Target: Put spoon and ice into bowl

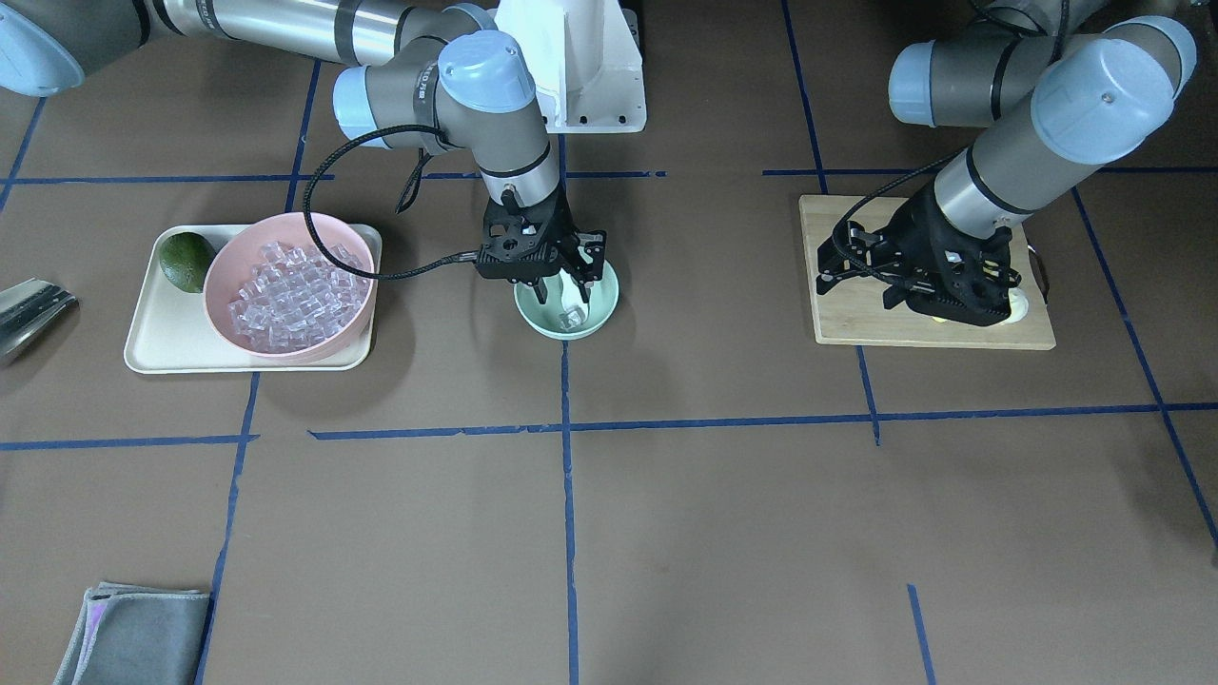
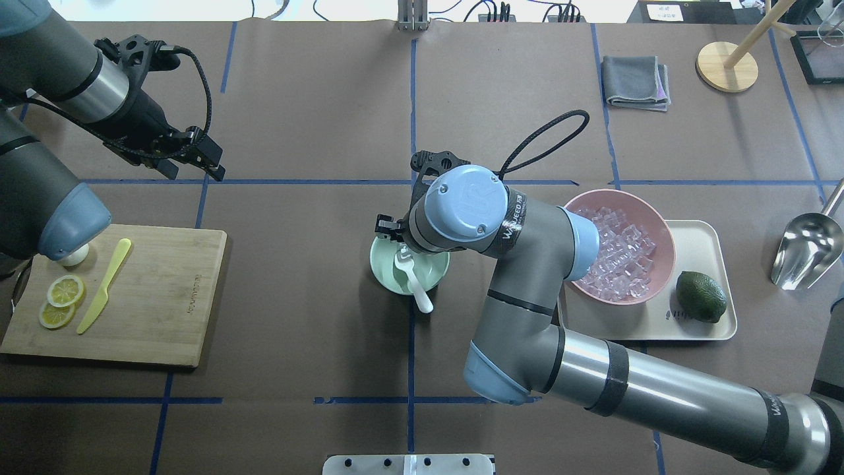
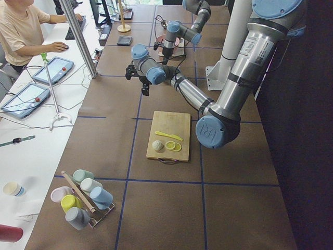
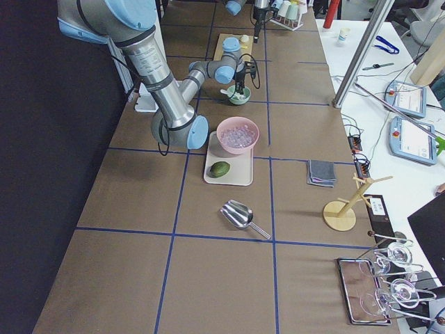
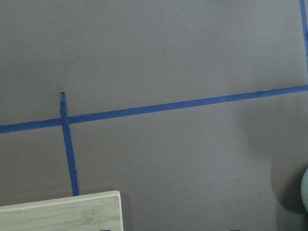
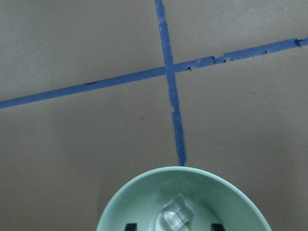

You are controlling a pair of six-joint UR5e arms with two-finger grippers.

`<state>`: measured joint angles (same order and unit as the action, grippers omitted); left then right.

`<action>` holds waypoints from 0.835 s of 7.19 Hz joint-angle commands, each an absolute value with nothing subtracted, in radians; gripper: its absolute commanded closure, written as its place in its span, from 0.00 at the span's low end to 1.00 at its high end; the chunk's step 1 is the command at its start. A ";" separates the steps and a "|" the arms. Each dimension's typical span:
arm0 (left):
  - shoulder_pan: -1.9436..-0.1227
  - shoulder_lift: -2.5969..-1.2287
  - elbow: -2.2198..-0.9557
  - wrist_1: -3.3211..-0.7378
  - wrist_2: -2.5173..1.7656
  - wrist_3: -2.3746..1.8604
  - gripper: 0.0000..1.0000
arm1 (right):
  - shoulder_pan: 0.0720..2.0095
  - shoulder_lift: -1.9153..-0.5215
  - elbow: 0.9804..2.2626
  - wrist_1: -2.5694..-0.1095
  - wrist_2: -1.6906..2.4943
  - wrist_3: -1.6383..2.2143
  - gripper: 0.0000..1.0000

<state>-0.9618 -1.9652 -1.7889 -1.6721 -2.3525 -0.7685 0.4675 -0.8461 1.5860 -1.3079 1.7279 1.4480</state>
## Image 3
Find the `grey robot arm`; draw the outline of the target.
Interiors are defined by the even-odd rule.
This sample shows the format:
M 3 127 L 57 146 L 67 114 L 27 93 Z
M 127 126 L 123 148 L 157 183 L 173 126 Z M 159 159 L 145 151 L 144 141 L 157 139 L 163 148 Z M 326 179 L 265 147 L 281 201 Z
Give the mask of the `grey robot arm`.
M 206 1 L 183 1 L 184 9 L 197 17 L 190 28 L 179 21 L 168 22 L 165 40 L 156 43 L 163 51 L 162 63 L 150 57 L 145 45 L 134 45 L 125 76 L 139 78 L 144 95 L 148 95 L 150 85 L 169 82 L 202 114 L 196 125 L 198 141 L 207 148 L 219 148 L 238 136 L 240 111 L 265 73 L 277 43 L 304 33 L 307 5 L 307 1 L 234 1 L 221 58 L 207 68 L 207 79 L 221 92 L 216 101 L 167 64 L 176 39 L 199 43 L 211 16 Z
M 194 45 L 201 40 L 201 31 L 206 22 L 210 19 L 211 9 L 206 1 L 182 1 L 186 11 L 195 14 L 197 18 L 191 28 L 183 25 L 180 21 L 169 21 L 166 26 L 166 35 L 162 42 L 155 42 L 154 50 L 162 47 L 163 61 L 166 65 L 172 56 L 177 38 L 183 38 Z

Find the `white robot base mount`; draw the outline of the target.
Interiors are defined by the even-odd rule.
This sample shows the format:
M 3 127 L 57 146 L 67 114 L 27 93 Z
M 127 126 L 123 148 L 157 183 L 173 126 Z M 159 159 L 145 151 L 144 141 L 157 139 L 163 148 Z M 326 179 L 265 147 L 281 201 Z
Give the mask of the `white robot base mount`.
M 208 90 L 222 90 L 248 35 L 247 22 L 252 14 L 251 0 L 235 0 L 220 60 L 206 67 Z

